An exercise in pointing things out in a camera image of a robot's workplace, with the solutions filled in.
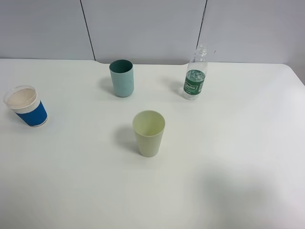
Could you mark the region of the teal plastic cup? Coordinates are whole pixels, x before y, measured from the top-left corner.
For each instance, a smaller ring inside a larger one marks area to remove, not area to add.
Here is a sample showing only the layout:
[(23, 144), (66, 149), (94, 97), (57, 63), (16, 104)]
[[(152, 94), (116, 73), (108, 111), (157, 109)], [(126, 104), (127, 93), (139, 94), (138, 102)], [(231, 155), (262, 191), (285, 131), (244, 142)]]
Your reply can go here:
[(134, 91), (133, 64), (128, 60), (116, 60), (109, 66), (114, 93), (128, 97)]

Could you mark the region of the clear bottle green label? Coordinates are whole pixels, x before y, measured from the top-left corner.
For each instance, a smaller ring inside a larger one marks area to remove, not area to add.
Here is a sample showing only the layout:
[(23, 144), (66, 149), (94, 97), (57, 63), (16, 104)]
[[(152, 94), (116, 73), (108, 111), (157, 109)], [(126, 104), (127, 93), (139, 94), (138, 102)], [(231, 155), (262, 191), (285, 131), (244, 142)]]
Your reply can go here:
[(202, 44), (198, 45), (186, 71), (183, 96), (187, 100), (196, 100), (202, 91), (208, 67), (206, 56), (207, 47)]

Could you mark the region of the pale green plastic cup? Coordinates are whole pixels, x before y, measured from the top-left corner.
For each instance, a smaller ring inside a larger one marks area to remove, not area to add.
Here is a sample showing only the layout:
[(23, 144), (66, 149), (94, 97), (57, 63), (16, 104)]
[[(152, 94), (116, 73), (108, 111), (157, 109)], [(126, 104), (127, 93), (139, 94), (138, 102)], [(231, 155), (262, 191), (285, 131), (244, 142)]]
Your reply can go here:
[(156, 156), (165, 129), (164, 117), (157, 111), (145, 110), (134, 117), (132, 127), (140, 154), (144, 157)]

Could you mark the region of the blue sleeved paper cup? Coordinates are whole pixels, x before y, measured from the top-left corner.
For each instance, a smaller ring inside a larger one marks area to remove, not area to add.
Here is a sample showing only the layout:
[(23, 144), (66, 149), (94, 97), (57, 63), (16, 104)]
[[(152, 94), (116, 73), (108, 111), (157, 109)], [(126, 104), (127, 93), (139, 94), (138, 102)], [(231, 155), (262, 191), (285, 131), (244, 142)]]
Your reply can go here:
[(48, 119), (42, 101), (32, 86), (22, 85), (12, 88), (6, 92), (3, 101), (28, 126), (41, 126)]

